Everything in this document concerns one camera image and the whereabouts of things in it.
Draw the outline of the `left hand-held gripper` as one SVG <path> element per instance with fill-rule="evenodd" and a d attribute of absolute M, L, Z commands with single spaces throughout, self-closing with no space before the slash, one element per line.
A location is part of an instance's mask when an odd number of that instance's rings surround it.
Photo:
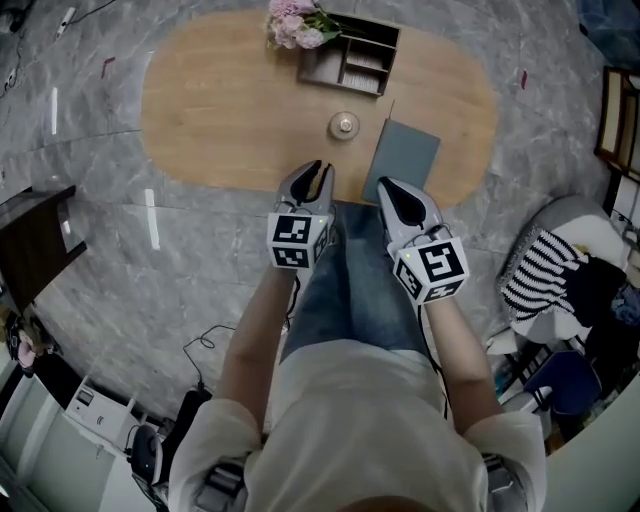
<path fill-rule="evenodd" d="M 280 184 L 275 211 L 268 215 L 267 249 L 274 267 L 312 270 L 328 245 L 335 219 L 331 163 L 312 160 Z"/>

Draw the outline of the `small glass candle jar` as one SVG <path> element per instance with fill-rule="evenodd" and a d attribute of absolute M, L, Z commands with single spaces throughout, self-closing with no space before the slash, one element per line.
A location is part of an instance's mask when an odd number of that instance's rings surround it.
<path fill-rule="evenodd" d="M 353 140 L 360 131 L 359 118 L 348 111 L 337 112 L 334 114 L 327 128 L 328 134 L 338 141 Z"/>

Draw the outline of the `person's left forearm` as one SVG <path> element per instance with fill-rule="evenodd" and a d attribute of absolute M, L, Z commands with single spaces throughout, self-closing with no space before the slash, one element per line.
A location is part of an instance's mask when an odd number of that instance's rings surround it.
<path fill-rule="evenodd" d="M 242 404 L 260 422 L 296 273 L 268 268 L 226 351 L 217 396 Z"/>

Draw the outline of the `person's right forearm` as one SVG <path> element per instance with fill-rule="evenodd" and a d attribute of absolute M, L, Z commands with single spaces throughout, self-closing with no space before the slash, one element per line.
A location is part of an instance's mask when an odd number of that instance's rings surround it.
<path fill-rule="evenodd" d="M 454 298 L 426 304 L 456 431 L 503 412 L 485 350 Z"/>

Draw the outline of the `person's blue jeans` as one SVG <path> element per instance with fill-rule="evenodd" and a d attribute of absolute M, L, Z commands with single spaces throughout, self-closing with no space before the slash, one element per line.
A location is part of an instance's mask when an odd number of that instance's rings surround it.
<path fill-rule="evenodd" d="M 353 340 L 388 351 L 429 356 L 416 308 L 392 275 L 383 249 L 379 210 L 340 203 L 327 246 L 304 293 L 284 343 L 284 358 L 325 342 Z"/>

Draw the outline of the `dark wooden organizer box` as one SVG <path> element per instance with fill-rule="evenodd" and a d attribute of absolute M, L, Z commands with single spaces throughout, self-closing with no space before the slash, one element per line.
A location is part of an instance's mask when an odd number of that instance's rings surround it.
<path fill-rule="evenodd" d="M 401 29 L 354 16 L 331 13 L 340 33 L 322 46 L 300 54 L 298 79 L 374 97 L 390 78 Z"/>

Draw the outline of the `pink flower bouquet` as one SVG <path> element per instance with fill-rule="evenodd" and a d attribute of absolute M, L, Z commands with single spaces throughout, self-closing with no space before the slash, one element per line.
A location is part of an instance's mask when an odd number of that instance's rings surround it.
<path fill-rule="evenodd" d="M 315 0 L 269 0 L 266 28 L 271 45 L 303 50 L 318 48 L 343 31 Z"/>

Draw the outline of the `white paper sheet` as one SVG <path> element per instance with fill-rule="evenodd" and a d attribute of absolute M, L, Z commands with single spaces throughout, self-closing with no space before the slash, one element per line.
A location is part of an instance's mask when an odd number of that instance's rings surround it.
<path fill-rule="evenodd" d="M 511 329 L 503 330 L 489 338 L 487 353 L 489 355 L 505 355 L 518 351 L 517 339 Z"/>

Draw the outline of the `black garment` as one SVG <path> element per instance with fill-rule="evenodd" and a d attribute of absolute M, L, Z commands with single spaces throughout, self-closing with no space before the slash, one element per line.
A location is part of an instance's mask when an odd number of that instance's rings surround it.
<path fill-rule="evenodd" d="M 609 311 L 619 288 L 626 283 L 623 270 L 597 257 L 565 272 L 566 300 L 584 328 L 591 328 Z"/>

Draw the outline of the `person's white shirt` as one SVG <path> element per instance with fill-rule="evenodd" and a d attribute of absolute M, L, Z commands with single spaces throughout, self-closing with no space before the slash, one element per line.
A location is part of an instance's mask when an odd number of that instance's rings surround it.
<path fill-rule="evenodd" d="M 171 467 L 170 512 L 190 512 L 213 467 L 243 469 L 244 512 L 336 512 L 402 496 L 434 512 L 541 512 L 546 462 L 539 419 L 501 413 L 455 431 L 428 360 L 336 340 L 278 367 L 272 429 L 240 403 L 201 406 Z"/>

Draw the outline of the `navy blue chair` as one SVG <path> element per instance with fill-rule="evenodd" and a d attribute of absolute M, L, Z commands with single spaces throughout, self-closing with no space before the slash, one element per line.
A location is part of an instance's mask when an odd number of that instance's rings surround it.
<path fill-rule="evenodd" d="M 575 350 L 553 352 L 524 385 L 531 394 L 543 388 L 551 389 L 545 400 L 561 416 L 583 415 L 602 392 L 591 363 Z"/>

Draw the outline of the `blue translucent storage box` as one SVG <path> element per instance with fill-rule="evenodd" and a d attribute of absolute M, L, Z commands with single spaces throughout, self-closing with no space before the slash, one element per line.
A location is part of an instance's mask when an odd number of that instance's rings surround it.
<path fill-rule="evenodd" d="M 640 0 L 576 0 L 581 33 L 614 66 L 640 69 Z"/>

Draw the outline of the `dark wooden side table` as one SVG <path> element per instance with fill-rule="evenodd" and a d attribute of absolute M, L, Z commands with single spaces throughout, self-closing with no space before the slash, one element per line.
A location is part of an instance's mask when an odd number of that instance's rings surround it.
<path fill-rule="evenodd" d="M 70 246 L 63 229 L 61 213 L 75 193 L 28 187 L 0 204 L 0 304 L 18 315 L 87 250 L 84 240 Z"/>

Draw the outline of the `white box device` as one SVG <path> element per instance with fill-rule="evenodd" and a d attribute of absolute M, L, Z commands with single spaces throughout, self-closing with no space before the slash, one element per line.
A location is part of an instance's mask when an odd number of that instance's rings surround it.
<path fill-rule="evenodd" d="M 134 398 L 112 398 L 99 391 L 85 377 L 64 413 L 87 439 L 124 452 L 133 428 L 139 424 L 133 415 L 135 404 Z"/>

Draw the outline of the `wooden frame shelf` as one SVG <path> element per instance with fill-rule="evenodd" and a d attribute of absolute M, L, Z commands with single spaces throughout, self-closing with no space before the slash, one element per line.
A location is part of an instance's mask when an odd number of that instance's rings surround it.
<path fill-rule="evenodd" d="M 594 154 L 640 184 L 640 73 L 605 66 Z"/>

